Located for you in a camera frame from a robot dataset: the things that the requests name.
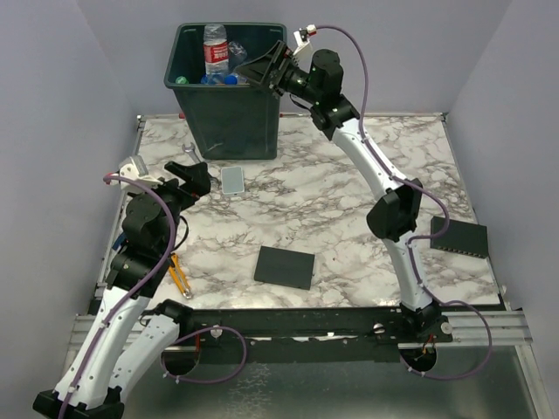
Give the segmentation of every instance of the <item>white marble surface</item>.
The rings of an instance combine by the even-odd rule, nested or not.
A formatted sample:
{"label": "white marble surface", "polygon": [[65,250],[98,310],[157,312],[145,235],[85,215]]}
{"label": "white marble surface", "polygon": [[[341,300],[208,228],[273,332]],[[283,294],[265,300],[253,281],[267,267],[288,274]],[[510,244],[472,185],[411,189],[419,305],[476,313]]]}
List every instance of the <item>white marble surface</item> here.
{"label": "white marble surface", "polygon": [[[452,218],[472,221],[442,123],[436,117],[368,118],[371,136],[410,178],[448,205]],[[153,175],[167,161],[192,164],[181,145],[192,137],[183,120],[146,122],[140,147]],[[365,216],[372,195],[349,158],[316,130],[308,117],[282,118],[279,152],[273,161],[210,161],[218,176],[223,167],[243,167],[246,193],[225,198],[218,190],[183,214],[190,235],[177,252],[195,297],[186,301],[168,275],[150,306],[177,299],[194,308],[282,308],[393,306],[397,280],[387,251],[373,237]],[[422,200],[418,232],[440,215]],[[181,237],[184,228],[179,228]],[[310,291],[255,282],[260,245],[316,255]],[[498,303],[486,260],[419,245],[430,288],[443,300]]]}

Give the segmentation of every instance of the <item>wrench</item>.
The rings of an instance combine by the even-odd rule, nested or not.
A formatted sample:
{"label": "wrench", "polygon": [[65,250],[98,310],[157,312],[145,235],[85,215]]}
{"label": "wrench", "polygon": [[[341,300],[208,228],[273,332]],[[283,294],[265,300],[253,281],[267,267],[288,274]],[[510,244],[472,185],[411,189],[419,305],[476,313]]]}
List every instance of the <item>wrench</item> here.
{"label": "wrench", "polygon": [[[183,144],[183,152],[186,153],[187,155],[189,155],[190,159],[195,163],[201,163],[202,161],[200,160],[200,157],[198,157],[197,153],[196,153],[196,144],[194,144],[194,142],[191,142],[189,146],[186,146],[185,144]],[[219,185],[219,180],[210,175],[210,172],[208,172],[208,176],[210,177],[210,182],[214,182],[217,185]]]}

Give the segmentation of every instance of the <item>orange pliers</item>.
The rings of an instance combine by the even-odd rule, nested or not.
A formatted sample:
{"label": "orange pliers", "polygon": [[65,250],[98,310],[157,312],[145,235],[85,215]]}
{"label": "orange pliers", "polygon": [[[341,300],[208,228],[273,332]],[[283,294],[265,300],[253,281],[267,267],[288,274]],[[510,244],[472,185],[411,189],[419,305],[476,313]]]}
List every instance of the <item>orange pliers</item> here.
{"label": "orange pliers", "polygon": [[187,281],[186,275],[184,275],[181,265],[178,263],[178,256],[176,253],[171,253],[170,259],[171,265],[169,267],[169,273],[171,274],[173,281],[175,281],[175,284],[183,297],[191,299],[194,295],[192,294],[189,281]]}

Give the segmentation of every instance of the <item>dark green bin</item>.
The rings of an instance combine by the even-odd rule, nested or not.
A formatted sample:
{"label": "dark green bin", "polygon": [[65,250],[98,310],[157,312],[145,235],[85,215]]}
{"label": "dark green bin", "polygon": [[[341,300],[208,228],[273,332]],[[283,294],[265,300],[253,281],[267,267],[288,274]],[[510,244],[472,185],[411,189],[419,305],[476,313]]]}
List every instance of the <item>dark green bin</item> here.
{"label": "dark green bin", "polygon": [[[239,42],[247,60],[286,40],[283,24],[227,24],[227,40]],[[198,84],[205,73],[204,26],[179,26],[165,72],[202,157],[207,160],[271,160],[278,150],[280,101],[250,86]],[[188,85],[175,83],[184,76]]]}

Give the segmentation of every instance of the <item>wall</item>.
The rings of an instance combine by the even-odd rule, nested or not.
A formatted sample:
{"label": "wall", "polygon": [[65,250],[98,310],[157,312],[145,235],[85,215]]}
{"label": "wall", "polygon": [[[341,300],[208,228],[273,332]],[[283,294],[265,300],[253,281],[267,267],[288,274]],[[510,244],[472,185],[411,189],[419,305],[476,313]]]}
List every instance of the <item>wall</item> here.
{"label": "wall", "polygon": [[73,0],[0,13],[0,417],[35,418],[93,293],[135,115]]}
{"label": "wall", "polygon": [[514,0],[449,115],[497,279],[523,306],[559,417],[559,3]]}
{"label": "wall", "polygon": [[[371,78],[370,111],[449,111],[510,0],[78,0],[137,113],[175,113],[163,85],[179,24],[278,22],[293,31],[338,24],[360,41]],[[315,47],[340,53],[344,89],[362,99],[362,69],[343,35],[322,32]],[[284,100],[284,109],[296,109]]]}

